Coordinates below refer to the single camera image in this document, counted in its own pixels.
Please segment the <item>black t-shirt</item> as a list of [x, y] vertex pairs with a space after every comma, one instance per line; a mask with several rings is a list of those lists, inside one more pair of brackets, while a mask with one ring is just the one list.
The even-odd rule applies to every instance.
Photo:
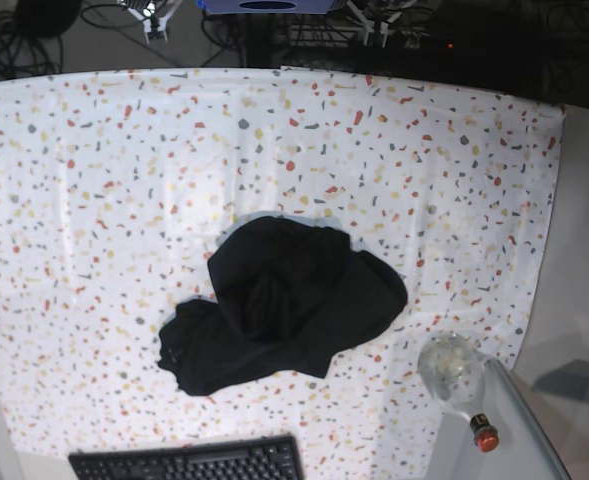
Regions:
[[207, 266], [214, 300], [178, 304], [159, 332], [159, 368], [192, 396], [280, 371], [323, 378], [408, 303], [401, 276], [347, 233], [286, 218], [237, 228]]

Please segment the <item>terrazzo pattern tablecloth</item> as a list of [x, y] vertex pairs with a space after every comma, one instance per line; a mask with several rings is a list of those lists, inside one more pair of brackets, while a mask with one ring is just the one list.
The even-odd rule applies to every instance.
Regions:
[[[441, 421], [416, 362], [469, 334], [513, 365], [529, 323], [565, 111], [483, 90], [292, 70], [0, 82], [0, 404], [10, 448], [180, 445], [292, 432], [311, 479], [422, 477]], [[409, 293], [327, 378], [205, 398], [157, 367], [174, 307], [265, 214], [348, 233]]]

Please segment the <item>clear glass bottle red cap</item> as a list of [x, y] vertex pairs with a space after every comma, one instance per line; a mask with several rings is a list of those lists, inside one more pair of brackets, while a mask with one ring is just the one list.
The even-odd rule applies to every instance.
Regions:
[[470, 341], [455, 333], [432, 336], [420, 352], [418, 372], [431, 398], [467, 422], [480, 452], [498, 447], [498, 430], [483, 407], [484, 361]]

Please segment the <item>black computer keyboard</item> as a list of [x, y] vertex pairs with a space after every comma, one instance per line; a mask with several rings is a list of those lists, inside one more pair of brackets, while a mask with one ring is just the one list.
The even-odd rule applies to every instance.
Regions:
[[182, 448], [72, 453], [79, 479], [302, 479], [291, 435]]

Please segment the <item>black power strip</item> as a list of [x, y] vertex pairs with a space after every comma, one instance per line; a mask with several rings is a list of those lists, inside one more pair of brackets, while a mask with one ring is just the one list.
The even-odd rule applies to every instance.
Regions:
[[329, 24], [294, 24], [281, 27], [276, 40], [293, 47], [347, 48], [351, 46], [387, 48], [399, 45], [418, 50], [436, 41], [437, 35], [425, 29], [396, 28], [384, 31], [365, 27], [336, 27]]

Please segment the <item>blue box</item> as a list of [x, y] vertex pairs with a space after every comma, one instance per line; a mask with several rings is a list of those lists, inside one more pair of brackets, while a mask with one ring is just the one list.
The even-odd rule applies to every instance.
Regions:
[[326, 14], [332, 0], [202, 0], [197, 6], [208, 13], [223, 14]]

